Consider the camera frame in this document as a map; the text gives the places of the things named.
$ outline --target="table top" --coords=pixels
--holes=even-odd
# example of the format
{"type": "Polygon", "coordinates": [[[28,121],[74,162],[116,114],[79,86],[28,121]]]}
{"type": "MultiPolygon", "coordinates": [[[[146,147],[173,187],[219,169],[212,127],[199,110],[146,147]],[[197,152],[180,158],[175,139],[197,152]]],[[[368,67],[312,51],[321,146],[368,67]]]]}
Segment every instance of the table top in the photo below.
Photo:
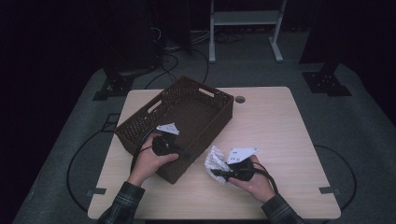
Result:
{"type": "MultiPolygon", "coordinates": [[[[319,188],[330,184],[304,126],[297,105],[286,87],[219,88],[234,97],[233,118],[213,141],[225,158],[234,147],[256,147],[256,156],[276,181],[279,193],[302,218],[334,219],[341,215],[332,193],[319,188]]],[[[120,115],[124,122],[161,90],[130,91],[120,115]]],[[[262,204],[232,184],[220,184],[206,171],[209,147],[176,182],[169,184],[155,175],[146,189],[136,219],[266,219],[262,204]]],[[[132,155],[113,136],[97,188],[88,211],[99,218],[112,204],[128,178],[132,155]]]]}

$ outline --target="gray carpet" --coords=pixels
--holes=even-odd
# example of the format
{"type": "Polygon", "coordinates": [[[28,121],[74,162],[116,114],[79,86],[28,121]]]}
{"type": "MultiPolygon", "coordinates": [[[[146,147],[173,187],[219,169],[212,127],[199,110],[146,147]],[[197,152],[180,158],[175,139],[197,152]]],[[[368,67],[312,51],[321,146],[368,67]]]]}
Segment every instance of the gray carpet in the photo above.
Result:
{"type": "MultiPolygon", "coordinates": [[[[364,89],[359,77],[343,65],[335,74],[352,96],[311,93],[302,72],[318,71],[322,64],[299,64],[307,35],[280,34],[278,45],[283,63],[276,63],[268,34],[246,35],[245,40],[231,45],[217,44],[217,61],[209,65],[205,84],[290,88],[312,142],[325,146],[316,150],[332,187],[340,192],[336,195],[340,207],[348,203],[355,188],[348,164],[356,176],[356,196],[341,217],[330,223],[391,223],[396,219],[396,129],[364,89]]],[[[208,55],[207,44],[195,48],[208,55]]],[[[174,76],[204,80],[206,63],[200,53],[173,55],[178,58],[177,67],[171,72],[174,76]]],[[[174,62],[174,58],[165,56],[163,65],[170,68],[174,62]]],[[[144,89],[162,72],[159,68],[137,78],[133,89],[144,89]]],[[[101,130],[107,115],[122,110],[125,97],[92,100],[105,78],[103,70],[92,75],[14,223],[94,223],[72,201],[66,188],[66,174],[76,151],[101,130]]],[[[162,76],[148,88],[166,88],[171,80],[168,75],[162,76]]],[[[111,137],[111,133],[97,134],[77,154],[71,166],[71,190],[85,208],[91,202],[89,191],[96,186],[111,137]]]]}

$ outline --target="plaid sleeve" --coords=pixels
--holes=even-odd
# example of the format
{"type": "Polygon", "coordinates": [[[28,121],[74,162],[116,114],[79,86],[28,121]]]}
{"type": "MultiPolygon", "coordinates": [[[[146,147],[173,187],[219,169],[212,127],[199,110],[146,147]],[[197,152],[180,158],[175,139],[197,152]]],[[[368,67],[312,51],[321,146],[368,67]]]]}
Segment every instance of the plaid sleeve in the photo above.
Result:
{"type": "Polygon", "coordinates": [[[113,204],[99,217],[98,223],[133,223],[134,213],[145,190],[124,182],[113,204]]]}
{"type": "Polygon", "coordinates": [[[267,215],[272,224],[305,223],[280,194],[277,194],[267,203],[263,204],[262,211],[267,215]]]}

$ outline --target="woven basket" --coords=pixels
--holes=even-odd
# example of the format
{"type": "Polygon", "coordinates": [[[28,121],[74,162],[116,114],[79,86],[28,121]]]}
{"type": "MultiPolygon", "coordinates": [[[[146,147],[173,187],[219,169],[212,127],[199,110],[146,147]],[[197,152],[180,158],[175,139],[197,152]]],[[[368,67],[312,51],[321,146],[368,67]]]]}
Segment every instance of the woven basket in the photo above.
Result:
{"type": "Polygon", "coordinates": [[[166,163],[157,171],[159,176],[175,184],[232,117],[233,96],[182,77],[125,120],[115,134],[134,155],[149,130],[175,123],[180,131],[175,144],[189,156],[166,163]]]}

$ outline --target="hand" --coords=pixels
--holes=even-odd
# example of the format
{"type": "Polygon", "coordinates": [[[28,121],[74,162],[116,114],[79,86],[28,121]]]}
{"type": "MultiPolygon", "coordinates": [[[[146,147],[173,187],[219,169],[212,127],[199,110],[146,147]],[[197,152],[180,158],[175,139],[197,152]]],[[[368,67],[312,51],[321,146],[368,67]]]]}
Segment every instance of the hand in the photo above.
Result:
{"type": "MultiPolygon", "coordinates": [[[[260,163],[255,155],[251,156],[250,159],[253,162],[260,163]]],[[[257,169],[264,170],[258,164],[254,164],[254,167],[257,169]]],[[[268,202],[268,200],[270,200],[272,197],[275,196],[270,181],[264,175],[260,175],[256,173],[249,181],[242,181],[235,178],[229,178],[229,182],[241,189],[246,190],[251,194],[251,196],[253,196],[253,198],[259,200],[262,203],[268,202]]]]}
{"type": "Polygon", "coordinates": [[[154,175],[155,172],[164,164],[169,161],[175,161],[178,158],[177,154],[169,154],[166,156],[157,156],[152,151],[152,140],[154,137],[159,136],[157,133],[152,133],[148,136],[148,139],[143,144],[142,150],[139,155],[137,156],[136,164],[134,165],[134,169],[132,170],[131,174],[129,175],[128,182],[141,187],[143,182],[149,178],[150,176],[154,175]]]}

